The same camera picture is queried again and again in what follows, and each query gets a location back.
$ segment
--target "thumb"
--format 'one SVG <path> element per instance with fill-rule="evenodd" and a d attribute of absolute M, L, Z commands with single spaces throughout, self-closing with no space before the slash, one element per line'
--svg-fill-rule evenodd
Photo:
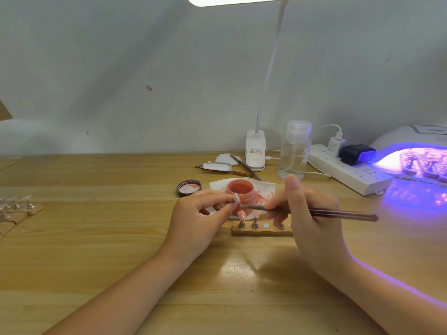
<path fill-rule="evenodd" d="M 231 216 L 231 212 L 236 208 L 236 206 L 236 202 L 228 203 L 216 214 L 210 216 L 209 219 L 212 220 L 215 227 L 219 229 L 224 223 L 226 223 L 226 221 L 228 221 Z"/>
<path fill-rule="evenodd" d="M 289 175 L 284 183 L 287 201 L 292 214 L 292 221 L 295 219 L 301 220 L 302 217 L 311 217 L 309 208 L 306 202 L 305 192 L 301 183 L 295 175 Z"/>

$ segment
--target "power outlet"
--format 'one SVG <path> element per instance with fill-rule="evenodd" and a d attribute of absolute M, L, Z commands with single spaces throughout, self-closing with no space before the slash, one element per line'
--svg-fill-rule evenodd
<path fill-rule="evenodd" d="M 309 162 L 363 196 L 381 195 L 393 181 L 393 177 L 374 169 L 368 163 L 350 166 L 339 158 L 327 155 L 327 150 L 326 146 L 312 145 Z"/>

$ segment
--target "white wall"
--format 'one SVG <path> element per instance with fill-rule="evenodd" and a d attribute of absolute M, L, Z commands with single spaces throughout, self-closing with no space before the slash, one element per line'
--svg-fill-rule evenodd
<path fill-rule="evenodd" d="M 0 154 L 242 150 L 278 7 L 1 0 L 0 99 L 15 119 L 0 123 Z M 289 119 L 339 124 L 349 143 L 445 119 L 446 10 L 447 0 L 289 2 L 267 147 L 280 147 Z"/>

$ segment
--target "wooden desk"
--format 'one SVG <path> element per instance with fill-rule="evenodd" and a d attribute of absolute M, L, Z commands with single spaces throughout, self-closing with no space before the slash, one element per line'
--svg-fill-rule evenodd
<path fill-rule="evenodd" d="M 46 208 L 0 240 L 0 334 L 40 334 L 161 245 L 176 185 L 229 175 L 193 168 L 217 154 L 102 154 L 0 160 L 0 190 L 33 194 Z M 262 177 L 280 183 L 276 161 Z M 361 197 L 335 180 L 305 184 L 343 209 L 363 261 L 447 302 L 447 213 Z M 408 181 L 398 181 L 405 186 Z M 139 334 L 383 334 L 353 302 L 303 263 L 292 238 L 231 237 L 230 223 L 180 277 Z"/>

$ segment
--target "pump bottle lid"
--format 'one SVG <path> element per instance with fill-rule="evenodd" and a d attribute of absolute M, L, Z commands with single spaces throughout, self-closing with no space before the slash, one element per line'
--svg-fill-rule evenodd
<path fill-rule="evenodd" d="M 306 143 L 310 140 L 312 123 L 301 120 L 290 120 L 287 123 L 286 140 L 292 143 Z"/>

